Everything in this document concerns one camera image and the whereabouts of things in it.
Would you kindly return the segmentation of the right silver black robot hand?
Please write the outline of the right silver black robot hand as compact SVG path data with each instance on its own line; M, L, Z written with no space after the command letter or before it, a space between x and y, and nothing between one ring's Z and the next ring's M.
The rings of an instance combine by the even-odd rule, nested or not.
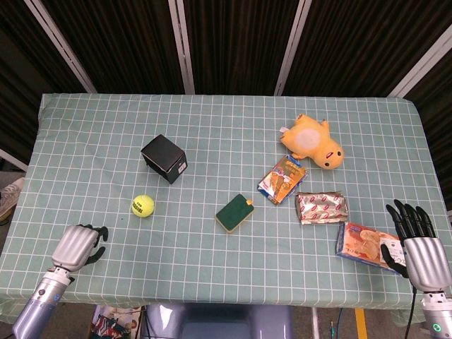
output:
M402 246L405 264L397 263L387 245L381 245L381 255L388 267L410 280L424 293L444 291L451 286L451 269L441 240L436 236L427 212L398 199L386 205Z

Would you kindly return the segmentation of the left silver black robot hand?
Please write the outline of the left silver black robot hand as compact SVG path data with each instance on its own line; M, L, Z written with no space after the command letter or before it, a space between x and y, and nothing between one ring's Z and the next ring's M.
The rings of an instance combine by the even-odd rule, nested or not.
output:
M106 227L92 225L68 226L52 254L54 266L69 272L76 272L83 266L96 263L105 252L105 247L97 247L100 239L108 240Z

